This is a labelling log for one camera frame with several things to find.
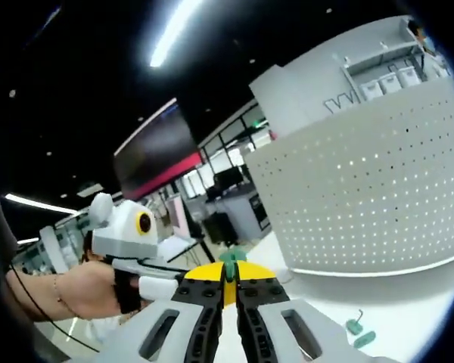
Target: red stripe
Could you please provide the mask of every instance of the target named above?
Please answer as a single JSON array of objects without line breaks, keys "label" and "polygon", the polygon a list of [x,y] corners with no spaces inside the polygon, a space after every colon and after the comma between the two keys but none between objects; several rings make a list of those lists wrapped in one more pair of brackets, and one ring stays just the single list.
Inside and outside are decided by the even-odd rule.
[{"label": "red stripe", "polygon": [[159,174],[156,178],[147,181],[145,184],[135,189],[134,191],[123,191],[123,195],[126,197],[126,199],[139,199],[153,191],[155,188],[160,187],[161,185],[174,179],[176,176],[182,174],[183,172],[186,172],[187,170],[190,170],[197,164],[200,164],[201,161],[202,159],[199,153],[192,154],[179,163],[175,164],[174,166],[171,166],[163,173]]}]

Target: black ceiling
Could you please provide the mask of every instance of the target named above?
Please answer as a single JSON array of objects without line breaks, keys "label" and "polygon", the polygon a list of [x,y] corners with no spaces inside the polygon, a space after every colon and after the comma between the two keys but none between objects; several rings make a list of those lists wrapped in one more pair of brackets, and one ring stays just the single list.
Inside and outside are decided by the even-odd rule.
[{"label": "black ceiling", "polygon": [[[91,201],[76,196],[86,182],[120,189],[112,153],[140,116],[177,97],[202,141],[253,98],[249,83],[273,64],[399,13],[370,0],[204,0],[163,66],[151,69],[179,0],[65,1],[32,41],[58,2],[29,3],[6,8],[0,30],[0,194],[74,209]],[[19,239],[64,217],[3,204]]]}]

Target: perforated wall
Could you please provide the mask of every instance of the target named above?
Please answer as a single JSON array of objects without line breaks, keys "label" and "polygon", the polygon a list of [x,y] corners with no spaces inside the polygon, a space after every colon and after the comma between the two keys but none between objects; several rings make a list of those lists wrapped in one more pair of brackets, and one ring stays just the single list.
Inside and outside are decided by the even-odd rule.
[{"label": "perforated wall", "polygon": [[288,267],[394,275],[454,259],[454,83],[385,95],[247,164]]}]

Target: white table surface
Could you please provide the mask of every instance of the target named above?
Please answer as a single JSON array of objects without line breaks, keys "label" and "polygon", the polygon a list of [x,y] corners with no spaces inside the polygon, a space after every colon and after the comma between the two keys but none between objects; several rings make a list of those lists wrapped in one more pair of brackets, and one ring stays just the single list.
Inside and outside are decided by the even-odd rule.
[{"label": "white table surface", "polygon": [[158,256],[165,261],[170,261],[173,257],[178,256],[183,251],[197,243],[194,239],[180,238],[175,235],[165,238],[158,244]]},{"label": "white table surface", "polygon": [[[383,278],[336,278],[294,274],[288,271],[274,232],[248,254],[249,262],[276,272],[279,281],[288,281],[285,290],[292,299],[304,299],[338,324],[357,318],[363,333],[373,330],[374,342],[362,351],[410,362],[437,332],[454,300],[454,262],[428,271]],[[247,362],[237,335],[237,311],[223,312],[222,336],[215,363]],[[355,339],[347,333],[348,341]]]}]

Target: yellow circle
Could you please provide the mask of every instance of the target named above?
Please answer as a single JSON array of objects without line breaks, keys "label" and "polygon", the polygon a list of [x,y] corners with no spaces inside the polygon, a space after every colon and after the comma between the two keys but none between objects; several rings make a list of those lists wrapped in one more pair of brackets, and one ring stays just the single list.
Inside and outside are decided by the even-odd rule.
[{"label": "yellow circle", "polygon": [[136,216],[136,231],[138,231],[138,234],[140,234],[140,235],[145,235],[145,234],[148,234],[148,232],[151,230],[151,225],[150,225],[150,229],[148,229],[146,232],[143,231],[141,229],[141,224],[140,224],[140,220],[141,220],[142,216],[147,216],[148,218],[150,218],[150,216],[147,213],[139,212],[138,215]]}]

